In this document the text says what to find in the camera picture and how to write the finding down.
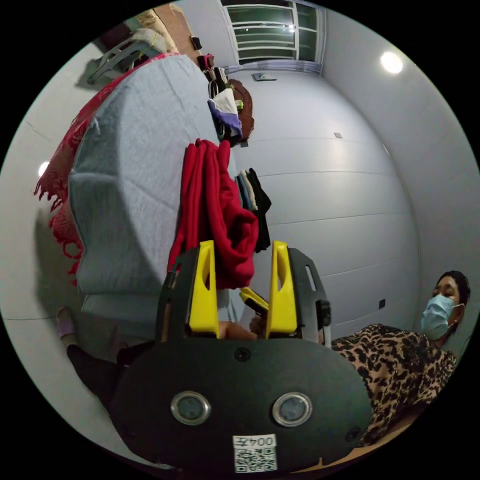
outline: qr code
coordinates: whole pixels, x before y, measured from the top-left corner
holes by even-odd
[[[275,448],[235,449],[235,471],[253,474],[277,470]]]

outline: blue face mask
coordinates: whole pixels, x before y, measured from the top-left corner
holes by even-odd
[[[438,340],[454,326],[454,323],[449,325],[449,318],[453,309],[459,306],[447,296],[437,295],[431,298],[421,317],[421,332],[429,340]]]

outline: black pants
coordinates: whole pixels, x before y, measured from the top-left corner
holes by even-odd
[[[95,358],[78,345],[69,345],[66,353],[82,383],[98,397],[107,412],[110,412],[110,404],[124,371],[153,345],[154,342],[149,341],[122,348],[116,356],[116,363]]]

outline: wall light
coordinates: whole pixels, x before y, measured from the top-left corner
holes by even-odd
[[[399,74],[404,67],[400,57],[391,51],[387,51],[381,56],[380,63],[391,74]]]
[[[40,165],[40,168],[38,169],[38,176],[41,177],[45,170],[47,169],[47,167],[49,166],[49,162],[47,161],[44,161],[41,165]]]

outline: hand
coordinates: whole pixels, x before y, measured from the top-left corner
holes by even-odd
[[[222,340],[256,340],[257,335],[232,321],[219,321],[220,339]]]
[[[265,338],[265,332],[267,330],[267,319],[256,315],[251,319],[250,331],[257,335],[258,338]]]

